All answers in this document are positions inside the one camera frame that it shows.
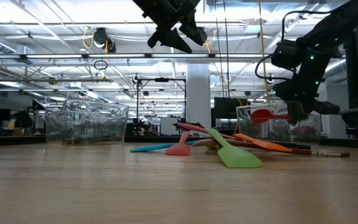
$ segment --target green spatula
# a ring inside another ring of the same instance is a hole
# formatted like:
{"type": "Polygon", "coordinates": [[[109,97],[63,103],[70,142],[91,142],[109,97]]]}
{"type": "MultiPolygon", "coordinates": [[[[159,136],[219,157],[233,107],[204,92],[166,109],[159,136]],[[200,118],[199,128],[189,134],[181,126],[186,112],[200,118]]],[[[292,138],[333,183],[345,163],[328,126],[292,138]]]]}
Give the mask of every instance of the green spatula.
{"type": "Polygon", "coordinates": [[[229,168],[258,168],[262,167],[262,161],[253,154],[230,145],[215,129],[207,129],[210,136],[222,145],[218,151],[219,156],[229,168]]]}

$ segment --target transparent container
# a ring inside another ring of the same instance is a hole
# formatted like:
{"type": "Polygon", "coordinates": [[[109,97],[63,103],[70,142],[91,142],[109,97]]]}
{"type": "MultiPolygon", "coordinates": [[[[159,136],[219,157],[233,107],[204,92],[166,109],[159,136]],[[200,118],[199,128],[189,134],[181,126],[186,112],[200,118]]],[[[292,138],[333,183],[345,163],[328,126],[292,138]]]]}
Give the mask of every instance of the transparent container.
{"type": "Polygon", "coordinates": [[[64,145],[123,144],[129,107],[66,100],[61,111],[47,110],[47,143],[64,145]]]}
{"type": "MultiPolygon", "coordinates": [[[[299,102],[288,103],[298,114],[302,115],[299,102]]],[[[252,138],[265,139],[272,141],[285,142],[308,142],[317,141],[321,135],[321,115],[309,114],[307,119],[292,125],[287,119],[274,118],[264,123],[257,124],[251,119],[253,112],[267,109],[274,115],[288,115],[288,105],[286,103],[270,103],[264,105],[250,105],[237,107],[237,122],[239,132],[252,138]]]]}

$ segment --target wooden table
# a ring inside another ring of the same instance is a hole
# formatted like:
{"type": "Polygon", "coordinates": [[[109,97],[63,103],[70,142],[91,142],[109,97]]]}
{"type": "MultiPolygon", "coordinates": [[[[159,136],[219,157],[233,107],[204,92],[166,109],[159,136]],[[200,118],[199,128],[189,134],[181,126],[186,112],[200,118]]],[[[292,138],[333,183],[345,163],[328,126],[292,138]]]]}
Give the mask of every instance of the wooden table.
{"type": "Polygon", "coordinates": [[[205,147],[129,153],[141,145],[0,147],[0,223],[358,223],[358,149],[250,150],[263,168],[228,169],[205,147]]]}

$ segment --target black robotic arm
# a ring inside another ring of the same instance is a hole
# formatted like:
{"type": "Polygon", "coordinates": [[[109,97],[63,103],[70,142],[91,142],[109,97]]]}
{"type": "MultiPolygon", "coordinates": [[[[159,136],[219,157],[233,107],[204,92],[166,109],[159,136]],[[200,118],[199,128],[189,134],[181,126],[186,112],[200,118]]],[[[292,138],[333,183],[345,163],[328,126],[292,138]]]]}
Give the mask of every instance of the black robotic arm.
{"type": "MultiPolygon", "coordinates": [[[[340,46],[358,26],[358,0],[350,0],[331,11],[331,14],[316,24],[314,29],[296,41],[281,41],[271,55],[272,64],[294,71],[300,70],[291,80],[274,85],[276,95],[284,101],[299,101],[303,117],[312,111],[320,114],[338,114],[340,108],[330,102],[315,99],[331,57],[337,57],[340,46]]],[[[288,108],[299,114],[298,109],[288,108]]]]}

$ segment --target blue spatula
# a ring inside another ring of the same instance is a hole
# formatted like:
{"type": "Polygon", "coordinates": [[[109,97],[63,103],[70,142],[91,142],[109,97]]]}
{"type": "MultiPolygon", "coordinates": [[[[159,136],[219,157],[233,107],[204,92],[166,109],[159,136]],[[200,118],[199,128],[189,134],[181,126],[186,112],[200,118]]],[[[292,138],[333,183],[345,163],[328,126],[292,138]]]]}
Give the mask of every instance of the blue spatula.
{"type": "MultiPolygon", "coordinates": [[[[185,144],[192,146],[196,141],[188,141],[185,144]]],[[[138,147],[135,149],[131,149],[130,152],[148,152],[148,151],[154,151],[154,150],[159,150],[159,149],[166,149],[169,148],[171,146],[173,146],[176,143],[171,143],[171,144],[162,144],[162,145],[156,145],[156,146],[144,146],[144,147],[138,147]]]]}

